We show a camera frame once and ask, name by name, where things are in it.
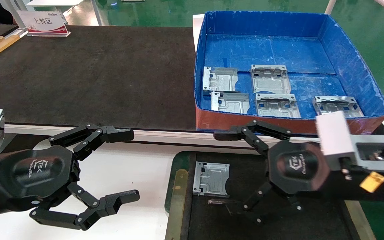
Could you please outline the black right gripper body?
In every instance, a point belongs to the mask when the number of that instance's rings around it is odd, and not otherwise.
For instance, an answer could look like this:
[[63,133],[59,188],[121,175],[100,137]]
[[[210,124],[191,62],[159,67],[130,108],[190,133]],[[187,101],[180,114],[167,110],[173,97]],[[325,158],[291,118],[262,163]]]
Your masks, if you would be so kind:
[[318,143],[282,140],[268,150],[268,172],[272,184],[293,195],[318,191],[331,170]]

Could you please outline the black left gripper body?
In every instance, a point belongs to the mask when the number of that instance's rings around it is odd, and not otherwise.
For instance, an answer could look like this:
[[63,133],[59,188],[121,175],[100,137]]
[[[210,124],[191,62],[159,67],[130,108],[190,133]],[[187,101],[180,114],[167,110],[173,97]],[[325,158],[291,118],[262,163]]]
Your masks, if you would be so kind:
[[58,206],[79,181],[79,163],[62,147],[26,149],[0,157],[0,212],[27,211],[41,204]]

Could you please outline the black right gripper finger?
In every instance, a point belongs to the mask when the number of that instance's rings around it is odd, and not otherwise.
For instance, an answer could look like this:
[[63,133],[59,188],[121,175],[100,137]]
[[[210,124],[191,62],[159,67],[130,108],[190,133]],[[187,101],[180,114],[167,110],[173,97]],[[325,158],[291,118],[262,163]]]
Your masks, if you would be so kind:
[[[253,209],[264,199],[269,192],[275,191],[280,197],[284,197],[289,205],[275,211],[256,212]],[[288,195],[280,190],[275,190],[275,186],[270,182],[262,184],[245,201],[210,199],[209,205],[222,205],[226,208],[230,216],[242,216],[256,224],[264,224],[272,220],[280,220],[301,213],[303,207],[295,195]]]
[[253,120],[242,126],[232,126],[228,131],[215,132],[214,139],[219,141],[245,140],[260,155],[267,155],[269,146],[256,133],[278,140],[290,140],[291,131],[282,127]]

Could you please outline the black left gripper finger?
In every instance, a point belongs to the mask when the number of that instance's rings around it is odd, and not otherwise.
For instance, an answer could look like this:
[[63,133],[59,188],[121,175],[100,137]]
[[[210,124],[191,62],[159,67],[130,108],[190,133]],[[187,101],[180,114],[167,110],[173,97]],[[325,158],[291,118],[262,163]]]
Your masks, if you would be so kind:
[[32,210],[30,217],[41,225],[87,231],[101,218],[116,215],[123,204],[140,199],[138,190],[128,190],[97,199],[76,182],[68,184],[67,190],[69,190],[70,195],[75,196],[87,206],[84,212],[75,215],[51,211],[52,205],[47,204]]
[[87,124],[79,126],[60,134],[51,136],[51,146],[69,146],[78,144],[73,148],[73,160],[83,161],[93,151],[104,143],[128,142],[134,139],[133,129],[116,129],[114,126],[97,126]]

